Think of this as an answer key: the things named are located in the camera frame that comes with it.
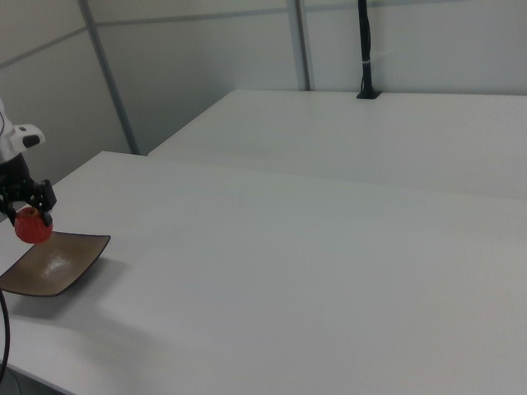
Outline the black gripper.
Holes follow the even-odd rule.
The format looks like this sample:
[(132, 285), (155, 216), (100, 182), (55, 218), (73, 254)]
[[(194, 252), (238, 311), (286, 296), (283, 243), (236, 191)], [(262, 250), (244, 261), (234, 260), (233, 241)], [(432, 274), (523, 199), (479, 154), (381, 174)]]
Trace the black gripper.
[(15, 202), (25, 202), (40, 208), (45, 224), (52, 224), (51, 211), (57, 202), (53, 186), (48, 179), (35, 181), (30, 176), (29, 167), (22, 154), (1, 163), (1, 213), (12, 225), (16, 221)]

